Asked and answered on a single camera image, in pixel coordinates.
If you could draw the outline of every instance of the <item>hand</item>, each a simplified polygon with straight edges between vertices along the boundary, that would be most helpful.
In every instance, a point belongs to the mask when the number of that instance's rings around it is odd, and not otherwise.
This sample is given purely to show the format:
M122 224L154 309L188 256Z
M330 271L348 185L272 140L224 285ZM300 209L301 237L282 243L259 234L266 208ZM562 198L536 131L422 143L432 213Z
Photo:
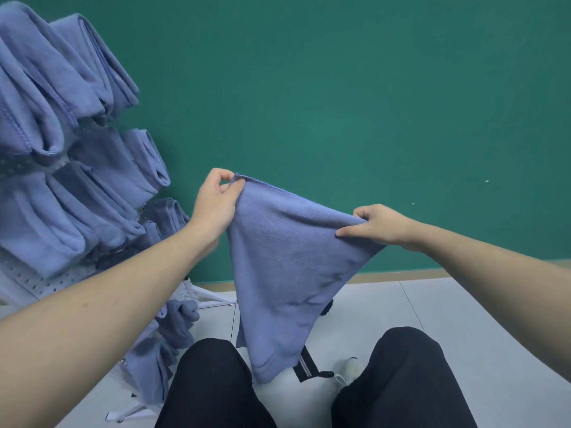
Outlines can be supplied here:
M383 245L400 245L417 251L416 234L421 223L381 204L358 207L353 216L367 220L363 224L345 226L335 233L339 237L365 237Z
M188 226L193 227L205 237L206 246L201 257L214 251L218 238L234 217L236 201L244 189L246 180L236 180L232 185L220 184L223 180L231 180L232 177L234 177L232 171L213 168L196 196Z

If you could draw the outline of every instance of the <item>stack of folded towels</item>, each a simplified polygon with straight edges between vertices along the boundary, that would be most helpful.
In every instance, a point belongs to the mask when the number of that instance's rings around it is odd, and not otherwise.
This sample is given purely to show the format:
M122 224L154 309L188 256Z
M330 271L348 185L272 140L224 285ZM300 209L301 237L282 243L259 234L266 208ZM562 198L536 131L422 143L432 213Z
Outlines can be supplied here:
M151 135L107 126L138 93L81 15L47 23L17 1L0 6L0 158L36 162L0 182L0 247L41 278L81 262L105 270L188 222L177 201L153 200L170 179ZM194 301L167 302L125 356L145 403L164 401L197 319Z

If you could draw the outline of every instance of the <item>baseboard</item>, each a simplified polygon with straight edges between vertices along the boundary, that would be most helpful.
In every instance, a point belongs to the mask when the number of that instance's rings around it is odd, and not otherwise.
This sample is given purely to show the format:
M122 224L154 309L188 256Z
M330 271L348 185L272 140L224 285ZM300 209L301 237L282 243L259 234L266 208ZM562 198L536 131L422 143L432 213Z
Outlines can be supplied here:
M571 259L554 259L548 261L566 269L571 269ZM449 278L450 275L444 269L403 270L402 272L374 272L357 273L347 284L369 284L373 282L414 281L418 279ZM216 282L213 284L196 284L210 291L222 293L236 291L233 281Z

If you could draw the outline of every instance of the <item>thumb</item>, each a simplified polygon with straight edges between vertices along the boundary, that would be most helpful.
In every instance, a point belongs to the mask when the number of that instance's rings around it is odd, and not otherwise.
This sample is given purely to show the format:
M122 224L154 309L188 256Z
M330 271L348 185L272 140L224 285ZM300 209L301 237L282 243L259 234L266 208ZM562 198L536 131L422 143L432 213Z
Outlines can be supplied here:
M234 204L236 201L238 201L238 197L240 196L242 189L244 189L244 186L246 186L246 180L245 179L238 179L234 183L232 183L228 187L228 189L226 189L226 191L223 193L223 195L225 197L229 197L229 199Z
M335 231L337 237L368 237L367 234L369 223L365 222L362 224L344 226Z

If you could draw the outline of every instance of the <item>left hand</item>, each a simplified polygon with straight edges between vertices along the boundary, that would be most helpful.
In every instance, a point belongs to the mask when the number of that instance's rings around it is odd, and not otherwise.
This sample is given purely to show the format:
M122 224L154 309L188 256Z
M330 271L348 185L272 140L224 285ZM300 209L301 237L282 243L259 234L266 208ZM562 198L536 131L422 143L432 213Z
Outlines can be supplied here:
M236 201L246 185L246 180L236 180L232 185L220 184L222 181L230 181L232 177L232 171L213 168L196 196L188 226L195 228L205 238L206 247L202 257L216 248L218 238L234 218Z

